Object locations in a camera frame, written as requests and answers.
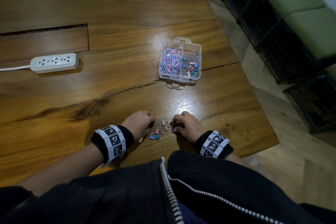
zipper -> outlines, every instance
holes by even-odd
[[[161,159],[162,159],[162,162],[160,164],[161,175],[162,175],[163,183],[165,185],[166,192],[167,192],[167,195],[170,201],[170,206],[174,214],[175,222],[176,224],[184,224],[182,213],[179,208],[179,204],[177,202],[173,189],[171,188],[170,181],[168,179],[168,174],[164,166],[165,158],[162,157]]]
[[[188,189],[190,189],[192,192],[195,192],[197,194],[201,194],[201,195],[205,195],[205,196],[208,196],[208,197],[212,197],[212,198],[218,199],[218,200],[224,202],[225,204],[227,204],[227,205],[229,205],[229,206],[231,206],[231,207],[233,207],[233,208],[235,208],[235,209],[237,209],[237,210],[239,210],[239,211],[241,211],[241,212],[243,212],[243,213],[245,213],[245,214],[247,214],[249,216],[252,216],[254,218],[260,219],[260,220],[265,221],[265,222],[270,223],[270,224],[283,224],[280,221],[274,220],[274,219],[269,218],[267,216],[264,216],[262,214],[253,212],[253,211],[251,211],[249,209],[246,209],[244,207],[236,205],[236,204],[230,202],[229,200],[224,199],[223,197],[217,196],[217,195],[209,193],[209,192],[204,192],[204,191],[196,190],[196,189],[192,188],[190,185],[188,185],[185,182],[181,181],[180,179],[173,179],[173,178],[170,177],[170,175],[167,175],[167,176],[168,176],[169,180],[171,180],[171,181],[178,181],[179,183],[183,184]]]

wristband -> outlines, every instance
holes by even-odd
[[[229,139],[218,131],[207,131],[195,143],[196,150],[209,158],[226,158],[233,152]]]

floor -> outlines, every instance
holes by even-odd
[[[247,161],[293,201],[336,210],[336,148],[308,133],[282,93],[288,85],[275,83],[226,6],[208,1],[280,141]]]

white power strip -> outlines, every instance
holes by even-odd
[[[79,65],[76,53],[66,53],[33,58],[29,66],[2,68],[0,71],[30,68],[37,74],[76,69]]]

left hand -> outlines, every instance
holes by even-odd
[[[127,128],[132,133],[134,141],[137,141],[148,134],[154,122],[155,117],[148,111],[138,111],[128,116],[121,125]]]

